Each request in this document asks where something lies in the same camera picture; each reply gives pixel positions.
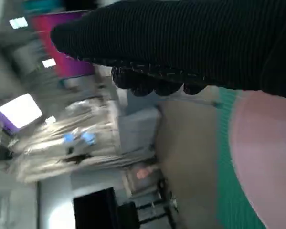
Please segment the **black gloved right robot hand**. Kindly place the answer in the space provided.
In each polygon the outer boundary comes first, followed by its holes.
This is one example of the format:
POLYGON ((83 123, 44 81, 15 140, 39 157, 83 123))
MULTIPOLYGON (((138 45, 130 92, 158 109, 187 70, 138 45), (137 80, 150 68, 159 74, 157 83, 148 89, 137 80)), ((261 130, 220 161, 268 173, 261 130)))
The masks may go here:
POLYGON ((135 96, 207 86, 286 98, 286 0, 125 0, 55 26, 55 48, 135 96))

